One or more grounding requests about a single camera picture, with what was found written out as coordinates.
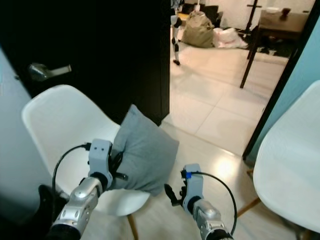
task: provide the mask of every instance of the white bag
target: white bag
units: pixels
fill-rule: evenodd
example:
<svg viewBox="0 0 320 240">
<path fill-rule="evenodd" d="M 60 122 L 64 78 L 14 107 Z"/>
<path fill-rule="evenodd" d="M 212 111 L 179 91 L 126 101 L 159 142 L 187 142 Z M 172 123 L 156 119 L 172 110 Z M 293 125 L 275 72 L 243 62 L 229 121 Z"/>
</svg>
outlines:
<svg viewBox="0 0 320 240">
<path fill-rule="evenodd" d="M 213 29 L 213 44 L 216 48 L 247 48 L 248 44 L 238 36 L 234 28 Z"/>
</svg>

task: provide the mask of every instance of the door handle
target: door handle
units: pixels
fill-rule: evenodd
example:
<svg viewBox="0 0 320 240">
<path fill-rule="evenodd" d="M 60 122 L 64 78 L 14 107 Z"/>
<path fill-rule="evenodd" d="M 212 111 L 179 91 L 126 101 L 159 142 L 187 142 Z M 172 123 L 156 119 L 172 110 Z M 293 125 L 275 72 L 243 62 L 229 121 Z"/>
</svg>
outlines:
<svg viewBox="0 0 320 240">
<path fill-rule="evenodd" d="M 43 82 L 55 76 L 66 74 L 72 71 L 71 66 L 64 66 L 54 70 L 48 69 L 48 67 L 41 63 L 32 63 L 28 67 L 30 77 L 33 81 Z"/>
</svg>

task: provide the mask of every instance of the white tile floor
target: white tile floor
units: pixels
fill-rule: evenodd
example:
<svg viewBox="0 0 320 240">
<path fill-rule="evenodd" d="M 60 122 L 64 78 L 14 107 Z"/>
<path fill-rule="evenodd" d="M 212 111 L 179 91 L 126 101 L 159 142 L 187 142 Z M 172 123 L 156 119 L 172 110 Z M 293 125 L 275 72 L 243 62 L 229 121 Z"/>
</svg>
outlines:
<svg viewBox="0 0 320 240">
<path fill-rule="evenodd" d="M 172 138 L 180 141 L 176 164 L 168 181 L 177 196 L 183 185 L 180 170 L 185 164 L 190 163 L 199 163 L 202 171 L 221 178 L 233 192 L 238 208 L 257 196 L 253 182 L 246 174 L 247 167 L 239 156 L 170 124 L 163 123 L 161 127 Z M 222 219 L 230 229 L 234 212 L 226 189 L 219 182 L 205 177 L 203 194 L 221 211 Z M 180 206 L 172 207 L 164 192 L 157 197 L 151 197 L 134 216 L 141 240 L 201 239 L 192 217 L 187 215 Z M 133 236 L 126 217 L 118 218 L 94 213 L 82 239 L 132 240 Z M 276 214 L 260 203 L 238 219 L 234 239 L 294 240 L 295 233 L 286 228 Z"/>
<path fill-rule="evenodd" d="M 181 65 L 170 66 L 164 122 L 241 156 L 288 59 L 257 53 L 240 89 L 247 50 L 179 45 Z"/>
</svg>

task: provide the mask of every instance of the wooden table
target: wooden table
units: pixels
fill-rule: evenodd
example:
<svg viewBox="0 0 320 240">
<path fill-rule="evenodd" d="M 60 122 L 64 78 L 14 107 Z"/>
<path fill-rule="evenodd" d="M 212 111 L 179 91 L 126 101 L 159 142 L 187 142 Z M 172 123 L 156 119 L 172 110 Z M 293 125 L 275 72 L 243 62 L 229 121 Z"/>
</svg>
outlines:
<svg viewBox="0 0 320 240">
<path fill-rule="evenodd" d="M 265 10 L 261 11 L 258 31 L 255 34 L 252 48 L 247 57 L 249 62 L 240 85 L 241 89 L 245 86 L 261 37 L 273 36 L 280 39 L 297 40 L 305 27 L 308 16 L 305 13 L 289 13 L 287 17 L 282 17 L 282 12 L 268 13 Z"/>
</svg>

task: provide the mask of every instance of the gray pillow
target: gray pillow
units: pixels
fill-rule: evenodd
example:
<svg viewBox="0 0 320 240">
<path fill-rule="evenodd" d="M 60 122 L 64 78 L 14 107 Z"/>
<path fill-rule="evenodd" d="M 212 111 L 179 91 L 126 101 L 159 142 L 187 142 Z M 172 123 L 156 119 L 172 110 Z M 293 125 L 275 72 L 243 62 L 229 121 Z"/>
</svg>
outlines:
<svg viewBox="0 0 320 240">
<path fill-rule="evenodd" d="M 117 172 L 128 180 L 115 178 L 111 189 L 140 190 L 158 195 L 174 166 L 179 142 L 131 105 L 112 146 L 111 158 L 123 153 Z"/>
</svg>

